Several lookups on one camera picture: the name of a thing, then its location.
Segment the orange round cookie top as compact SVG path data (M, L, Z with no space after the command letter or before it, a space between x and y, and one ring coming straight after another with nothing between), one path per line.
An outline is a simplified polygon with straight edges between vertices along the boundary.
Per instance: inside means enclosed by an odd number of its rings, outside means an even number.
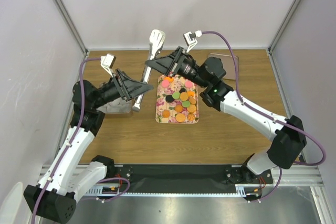
M171 77L165 77L164 80L168 81L169 83L174 81L174 78Z

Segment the green cookie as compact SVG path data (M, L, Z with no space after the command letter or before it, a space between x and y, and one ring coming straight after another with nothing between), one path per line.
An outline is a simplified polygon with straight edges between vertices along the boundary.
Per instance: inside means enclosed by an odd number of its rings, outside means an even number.
M175 99L175 100L178 100L179 98L180 98L180 93L179 92L174 92L173 94L172 94L172 97L173 97L173 99Z
M183 102L182 102L182 106L183 106L184 108L188 108L190 105L191 105L191 103L190 103L189 101L183 101Z

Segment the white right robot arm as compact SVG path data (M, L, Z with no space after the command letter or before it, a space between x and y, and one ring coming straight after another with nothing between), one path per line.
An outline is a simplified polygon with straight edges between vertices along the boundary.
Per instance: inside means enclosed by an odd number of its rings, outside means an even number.
M264 171L274 167L289 169L306 146L302 120L295 115L286 118L271 113L240 96L223 81L226 71L219 58L208 57L199 66L178 47L171 54L147 60L145 64L167 77L179 75L202 87L200 96L208 107L240 119L271 141L268 150L253 154L244 162L241 170L244 181L254 183Z

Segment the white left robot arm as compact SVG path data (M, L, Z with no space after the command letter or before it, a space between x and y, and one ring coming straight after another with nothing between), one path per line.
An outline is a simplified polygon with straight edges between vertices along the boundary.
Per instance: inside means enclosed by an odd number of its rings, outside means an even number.
M33 214L32 222L39 216L56 223L67 223L77 202L92 186L117 178L114 160L101 155L94 157L76 177L73 177L73 172L102 126L105 114L99 108L118 98L125 101L142 98L153 89L149 78L145 74L141 81L136 81L117 69L99 88L84 79L74 84L74 114L67 138L37 185L28 185L24 190L24 198Z

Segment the pink cookie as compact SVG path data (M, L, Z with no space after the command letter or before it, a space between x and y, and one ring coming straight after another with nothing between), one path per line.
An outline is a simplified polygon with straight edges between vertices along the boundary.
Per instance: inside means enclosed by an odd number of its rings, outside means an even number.
M186 81L184 85L185 85L186 88L189 89L193 86L193 83L191 81Z
M162 86L163 88L167 88L167 87L170 86L170 82L167 81L167 80L163 80L163 81L161 82L161 86Z

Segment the pink cookie right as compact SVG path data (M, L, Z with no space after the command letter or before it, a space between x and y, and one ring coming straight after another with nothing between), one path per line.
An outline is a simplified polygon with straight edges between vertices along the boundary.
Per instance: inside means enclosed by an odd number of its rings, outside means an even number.
M193 86L193 83L191 81L186 81L184 85L185 85L186 88L189 89Z

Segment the orange fish shaped cookie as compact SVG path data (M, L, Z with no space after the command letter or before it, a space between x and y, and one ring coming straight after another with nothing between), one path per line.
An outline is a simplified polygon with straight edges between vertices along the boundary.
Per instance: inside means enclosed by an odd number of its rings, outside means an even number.
M195 95L195 92L194 92L194 91L191 91L191 90L186 91L186 93L187 93L187 95L188 95L189 97L194 97L194 95Z

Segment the orange swirl cookie left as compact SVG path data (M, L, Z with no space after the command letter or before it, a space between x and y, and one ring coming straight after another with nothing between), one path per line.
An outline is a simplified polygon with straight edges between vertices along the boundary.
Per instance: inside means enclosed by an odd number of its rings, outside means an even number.
M162 111L162 116L164 118L169 118L170 117L170 111L169 110L164 110Z

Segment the orange swirl cookie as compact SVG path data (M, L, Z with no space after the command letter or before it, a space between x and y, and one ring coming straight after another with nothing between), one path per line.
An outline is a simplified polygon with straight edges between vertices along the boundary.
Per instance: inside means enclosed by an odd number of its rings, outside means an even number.
M174 110L175 110L176 112L180 113L180 112L182 112L183 107L179 104L179 105L177 105L177 106L174 108Z
M170 111L169 110L164 110L162 111L162 116L164 118L169 118L170 117Z

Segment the plain brown round cookie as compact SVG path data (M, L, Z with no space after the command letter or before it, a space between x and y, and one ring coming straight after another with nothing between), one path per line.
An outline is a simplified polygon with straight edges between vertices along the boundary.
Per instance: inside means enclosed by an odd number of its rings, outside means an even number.
M196 100L193 97L189 97L190 104L196 104Z

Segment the dotted biscuit right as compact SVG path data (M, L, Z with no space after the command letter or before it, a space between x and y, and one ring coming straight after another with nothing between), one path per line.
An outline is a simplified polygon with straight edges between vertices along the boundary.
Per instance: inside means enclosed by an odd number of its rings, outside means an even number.
M194 112L196 112L197 107L196 107L196 105L191 104L187 107L187 110L189 111L189 113L194 113Z

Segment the dotted biscuit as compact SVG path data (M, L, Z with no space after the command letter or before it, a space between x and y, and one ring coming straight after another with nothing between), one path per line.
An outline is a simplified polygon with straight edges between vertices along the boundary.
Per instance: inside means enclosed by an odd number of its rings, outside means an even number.
M196 107L196 105L191 104L187 107L187 110L189 111L189 113L194 113L194 112L196 112L197 107Z
M183 113L178 113L176 116L176 121L179 123L183 123L185 121L185 115Z

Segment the brown tin lid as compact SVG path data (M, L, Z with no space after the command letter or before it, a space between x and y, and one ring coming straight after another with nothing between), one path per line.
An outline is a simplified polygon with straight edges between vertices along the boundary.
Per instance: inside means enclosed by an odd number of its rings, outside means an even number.
M221 60L223 68L226 71L223 79L236 80L236 69L231 55L210 53L207 55L207 58L209 57L215 57Z

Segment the dotted biscuit bottom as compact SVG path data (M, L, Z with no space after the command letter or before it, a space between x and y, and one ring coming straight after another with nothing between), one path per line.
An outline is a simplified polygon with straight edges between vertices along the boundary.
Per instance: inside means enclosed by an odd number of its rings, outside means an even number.
M183 113L178 113L176 116L176 121L179 123L183 123L185 121L185 115Z

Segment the orange flower cookie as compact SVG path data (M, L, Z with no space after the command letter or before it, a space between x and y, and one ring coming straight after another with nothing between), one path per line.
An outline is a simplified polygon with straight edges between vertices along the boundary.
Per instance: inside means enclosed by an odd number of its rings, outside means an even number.
M186 118L188 121L192 122L195 120L196 117L194 113L189 113Z

